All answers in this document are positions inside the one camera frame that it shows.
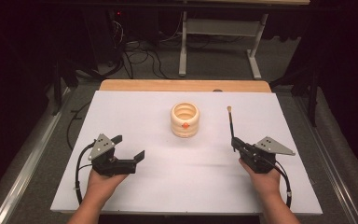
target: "gray carpet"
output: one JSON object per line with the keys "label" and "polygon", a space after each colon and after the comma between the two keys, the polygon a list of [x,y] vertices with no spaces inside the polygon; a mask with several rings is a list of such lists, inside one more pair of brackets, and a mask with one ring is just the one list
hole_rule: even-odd
{"label": "gray carpet", "polygon": [[[244,58],[244,44],[247,44],[247,40],[233,43],[220,42],[210,44],[202,49],[189,49],[186,78],[252,79],[249,64]],[[266,81],[274,80],[283,75],[296,44],[297,41],[281,43],[276,39],[262,41],[256,58],[261,75]],[[189,45],[196,48],[202,46],[202,43],[189,43]],[[133,50],[133,53],[136,52],[133,55],[129,52],[131,61],[133,63],[141,62],[144,59],[145,61],[133,65],[134,78],[158,78],[152,70],[153,58],[150,55],[154,55],[153,52],[147,55],[144,52],[137,52],[137,50]],[[161,45],[154,50],[161,60],[163,73],[167,77],[178,78],[179,46],[170,42],[170,46]],[[156,56],[154,58],[155,71],[160,76],[158,60]],[[128,78],[128,74],[125,69],[121,69],[111,78]],[[62,117],[50,137],[45,153],[9,223],[65,223],[68,220],[69,215],[54,213],[49,210],[71,153],[66,142],[66,129],[74,115],[71,110],[78,110],[88,102],[98,88],[99,83],[81,78],[79,87],[71,92],[71,99],[62,109]],[[294,137],[298,152],[324,211],[320,216],[300,216],[299,219],[302,223],[351,223],[325,170],[324,160],[317,150],[318,146],[312,137],[307,121],[304,119],[304,113],[298,106],[298,100],[303,101],[303,99],[292,97],[287,87],[275,91],[278,94],[283,114]],[[353,196],[354,203],[358,208],[358,161],[340,133],[321,92],[318,96],[318,103],[316,114],[318,128],[316,130],[328,147],[335,166],[347,184],[348,191]],[[86,114],[87,108],[79,113],[79,117],[85,118]],[[72,145],[75,144],[82,122],[83,119],[76,119],[71,125],[69,140]],[[0,205],[29,153],[27,148],[19,152],[4,176],[0,184]],[[183,221],[161,217],[116,217],[116,219],[120,219],[121,223],[193,223],[196,221],[195,219]],[[242,223],[242,219],[223,219],[221,223]]]}

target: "person's right hand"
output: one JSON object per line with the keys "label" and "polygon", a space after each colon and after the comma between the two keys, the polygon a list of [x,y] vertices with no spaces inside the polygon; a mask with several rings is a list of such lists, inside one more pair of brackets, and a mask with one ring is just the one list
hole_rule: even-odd
{"label": "person's right hand", "polygon": [[249,173],[255,190],[260,197],[268,197],[271,194],[280,194],[280,177],[278,171],[272,169],[267,174],[256,174],[243,160],[239,159],[242,167]]}

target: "white tabletop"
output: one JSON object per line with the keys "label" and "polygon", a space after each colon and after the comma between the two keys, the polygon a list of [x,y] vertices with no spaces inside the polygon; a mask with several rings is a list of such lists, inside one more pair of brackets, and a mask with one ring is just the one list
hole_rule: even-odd
{"label": "white tabletop", "polygon": [[[200,129],[191,138],[171,131],[170,111],[180,102],[200,111]],[[119,159],[145,150],[136,174],[117,188],[103,211],[119,214],[253,215],[261,213],[250,177],[230,145],[227,106],[232,106],[234,133],[253,144],[266,135],[291,148],[295,156],[277,155],[293,191],[292,211],[321,214],[304,165],[274,93],[96,91],[51,206],[52,211],[78,208],[75,169],[81,150],[100,133],[123,135],[116,146]],[[90,150],[82,160],[87,160]],[[84,195],[90,168],[80,171]],[[285,200],[286,186],[281,181]]]}

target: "hand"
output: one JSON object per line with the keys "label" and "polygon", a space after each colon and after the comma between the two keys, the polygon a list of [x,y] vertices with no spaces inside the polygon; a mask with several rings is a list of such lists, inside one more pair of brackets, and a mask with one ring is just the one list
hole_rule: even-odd
{"label": "hand", "polygon": [[271,194],[280,195],[279,183],[281,175],[275,169],[267,174],[256,174],[243,160],[239,159],[242,167],[249,173],[255,190],[260,197]]}
{"label": "hand", "polygon": [[103,207],[106,201],[112,196],[117,186],[128,175],[114,175],[112,177],[99,175],[91,169],[89,172],[89,183],[84,201],[92,201],[96,206]]}

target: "beige ring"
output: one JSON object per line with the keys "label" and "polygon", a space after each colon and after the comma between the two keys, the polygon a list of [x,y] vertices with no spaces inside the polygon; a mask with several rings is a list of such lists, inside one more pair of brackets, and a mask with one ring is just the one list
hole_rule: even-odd
{"label": "beige ring", "polygon": [[171,129],[179,137],[191,137],[199,130],[200,112],[189,102],[175,105],[171,110]]}

